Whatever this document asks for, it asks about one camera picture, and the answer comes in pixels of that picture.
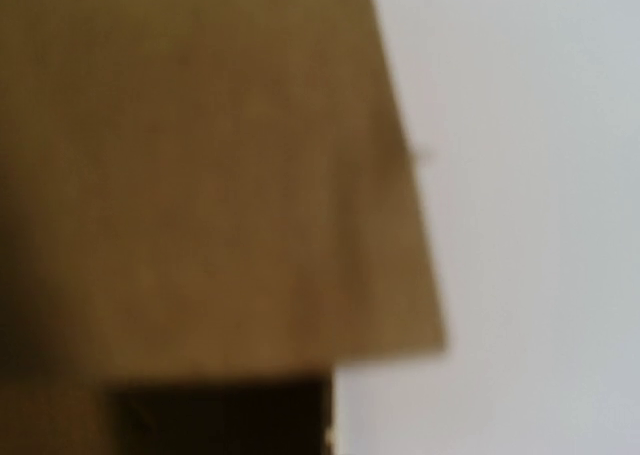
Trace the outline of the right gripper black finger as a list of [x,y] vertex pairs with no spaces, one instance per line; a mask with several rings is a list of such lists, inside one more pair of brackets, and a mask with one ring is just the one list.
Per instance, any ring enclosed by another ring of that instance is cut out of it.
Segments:
[[333,382],[328,375],[115,387],[107,400],[119,454],[334,451]]

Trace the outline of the brown cardboard box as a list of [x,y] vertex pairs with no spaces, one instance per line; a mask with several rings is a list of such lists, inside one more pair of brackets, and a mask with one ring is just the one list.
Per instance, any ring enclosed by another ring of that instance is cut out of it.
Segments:
[[1,450],[446,343],[373,0],[1,0]]

